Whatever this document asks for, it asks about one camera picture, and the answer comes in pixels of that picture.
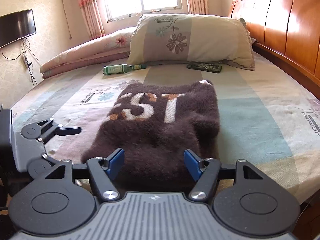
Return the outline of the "dark brown fuzzy sweater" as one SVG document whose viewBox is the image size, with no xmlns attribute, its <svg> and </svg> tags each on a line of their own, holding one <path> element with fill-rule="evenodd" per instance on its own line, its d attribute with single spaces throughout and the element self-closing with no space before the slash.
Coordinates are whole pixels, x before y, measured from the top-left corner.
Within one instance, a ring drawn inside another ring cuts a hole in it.
<svg viewBox="0 0 320 240">
<path fill-rule="evenodd" d="M 115 183 L 124 191 L 189 191 L 194 180 L 183 160 L 185 150 L 215 158 L 220 129 L 213 84 L 127 86 L 100 125 L 82 162 L 125 152 Z"/>
</svg>

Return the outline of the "striped pastel bed sheet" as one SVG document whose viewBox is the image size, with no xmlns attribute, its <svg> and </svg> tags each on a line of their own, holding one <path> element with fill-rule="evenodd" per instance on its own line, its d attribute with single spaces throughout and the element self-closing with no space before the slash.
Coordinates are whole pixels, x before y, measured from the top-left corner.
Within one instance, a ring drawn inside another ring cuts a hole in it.
<svg viewBox="0 0 320 240">
<path fill-rule="evenodd" d="M 183 64 L 109 76 L 101 64 L 71 70 L 42 81 L 15 103 L 13 128 L 18 132 L 49 118 L 79 126 L 79 135 L 54 137 L 46 150 L 56 159 L 80 161 L 128 85 L 176 86 L 206 79 L 217 94 L 222 162 L 248 160 L 302 203 L 319 190 L 319 100 L 261 55 L 254 60 L 254 71 L 223 65 L 219 74 Z"/>
</svg>

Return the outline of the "green glass bottle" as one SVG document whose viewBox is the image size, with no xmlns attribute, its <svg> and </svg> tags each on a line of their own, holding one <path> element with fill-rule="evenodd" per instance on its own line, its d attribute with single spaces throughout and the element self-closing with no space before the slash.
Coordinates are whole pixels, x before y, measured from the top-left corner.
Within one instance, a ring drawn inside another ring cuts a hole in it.
<svg viewBox="0 0 320 240">
<path fill-rule="evenodd" d="M 103 67 L 103 74 L 104 75 L 113 75 L 113 74 L 125 74 L 130 71 L 146 69 L 146 65 L 144 64 L 136 64 L 136 65 L 129 65 L 129 64 L 116 64 L 111 66 L 104 66 Z"/>
</svg>

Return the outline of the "pink floral folded quilt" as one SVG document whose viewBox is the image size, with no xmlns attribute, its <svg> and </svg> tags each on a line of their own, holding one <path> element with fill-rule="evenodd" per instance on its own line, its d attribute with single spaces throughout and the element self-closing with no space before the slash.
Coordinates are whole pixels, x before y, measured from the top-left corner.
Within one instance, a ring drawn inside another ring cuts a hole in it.
<svg viewBox="0 0 320 240">
<path fill-rule="evenodd" d="M 41 66 L 42 78 L 129 57 L 131 36 L 135 30 L 136 27 L 121 29 L 60 53 Z"/>
</svg>

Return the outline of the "dark green patterned packet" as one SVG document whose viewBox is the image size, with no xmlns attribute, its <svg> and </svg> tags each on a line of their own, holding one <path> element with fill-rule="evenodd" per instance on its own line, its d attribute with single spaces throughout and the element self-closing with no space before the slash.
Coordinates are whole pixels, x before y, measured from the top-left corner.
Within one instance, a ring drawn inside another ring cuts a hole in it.
<svg viewBox="0 0 320 240">
<path fill-rule="evenodd" d="M 222 66 L 220 64 L 213 63 L 190 63 L 187 64 L 187 68 L 216 74 L 219 74 L 222 70 Z"/>
</svg>

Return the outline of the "pink striped left curtain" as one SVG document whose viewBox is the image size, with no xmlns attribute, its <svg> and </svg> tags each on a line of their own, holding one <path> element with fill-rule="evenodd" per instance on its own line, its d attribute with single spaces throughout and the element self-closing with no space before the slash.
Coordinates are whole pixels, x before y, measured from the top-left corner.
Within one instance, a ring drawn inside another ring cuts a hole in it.
<svg viewBox="0 0 320 240">
<path fill-rule="evenodd" d="M 78 0 L 78 5 L 91 40 L 105 35 L 97 0 Z"/>
</svg>

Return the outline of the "floral cream pillow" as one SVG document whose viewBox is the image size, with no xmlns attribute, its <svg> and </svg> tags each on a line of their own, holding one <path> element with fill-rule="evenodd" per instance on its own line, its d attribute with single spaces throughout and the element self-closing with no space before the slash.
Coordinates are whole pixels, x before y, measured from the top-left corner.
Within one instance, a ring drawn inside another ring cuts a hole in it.
<svg viewBox="0 0 320 240">
<path fill-rule="evenodd" d="M 255 70 L 245 21 L 214 15 L 145 14 L 131 36 L 129 64 L 222 62 Z"/>
</svg>

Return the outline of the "orange wooden headboard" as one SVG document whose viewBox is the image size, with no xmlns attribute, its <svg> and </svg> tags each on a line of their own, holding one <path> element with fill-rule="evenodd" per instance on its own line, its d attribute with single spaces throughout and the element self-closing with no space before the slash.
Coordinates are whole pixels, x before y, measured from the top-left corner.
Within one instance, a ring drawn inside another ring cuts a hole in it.
<svg viewBox="0 0 320 240">
<path fill-rule="evenodd" d="M 253 49 L 319 97 L 319 0 L 232 0 Z"/>
</svg>

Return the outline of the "white wall power strip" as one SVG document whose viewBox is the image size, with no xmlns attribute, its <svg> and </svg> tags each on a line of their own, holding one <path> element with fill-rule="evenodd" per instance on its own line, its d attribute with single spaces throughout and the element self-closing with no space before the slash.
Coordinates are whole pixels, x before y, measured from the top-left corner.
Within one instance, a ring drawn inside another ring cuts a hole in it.
<svg viewBox="0 0 320 240">
<path fill-rule="evenodd" d="M 26 67 L 27 69 L 29 69 L 30 66 L 32 66 L 33 63 L 28 61 L 28 58 L 27 58 L 27 55 L 26 55 L 26 54 L 23 54 L 23 55 L 22 55 L 22 59 L 23 59 L 23 63 L 24 63 L 24 65 L 25 65 L 25 67 Z"/>
</svg>

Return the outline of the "wall mounted black television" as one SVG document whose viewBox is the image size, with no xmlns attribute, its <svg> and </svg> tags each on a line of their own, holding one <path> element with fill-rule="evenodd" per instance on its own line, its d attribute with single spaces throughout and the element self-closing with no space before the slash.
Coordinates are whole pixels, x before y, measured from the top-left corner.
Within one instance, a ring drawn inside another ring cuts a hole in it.
<svg viewBox="0 0 320 240">
<path fill-rule="evenodd" d="M 12 12 L 0 17 L 0 48 L 36 33 L 32 9 Z"/>
</svg>

